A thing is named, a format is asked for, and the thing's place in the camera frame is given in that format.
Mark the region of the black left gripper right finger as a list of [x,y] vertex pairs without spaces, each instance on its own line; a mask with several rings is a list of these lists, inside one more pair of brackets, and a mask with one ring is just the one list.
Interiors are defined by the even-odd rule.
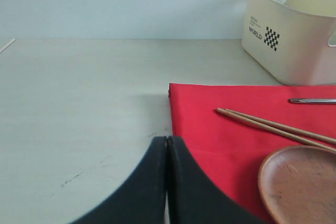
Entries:
[[167,199],[170,223],[263,223],[210,180],[178,136],[167,139]]

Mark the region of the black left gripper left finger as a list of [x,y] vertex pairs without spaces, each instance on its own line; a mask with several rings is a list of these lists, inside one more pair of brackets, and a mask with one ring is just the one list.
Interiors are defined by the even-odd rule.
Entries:
[[164,223],[167,137],[154,137],[122,185],[73,223]]

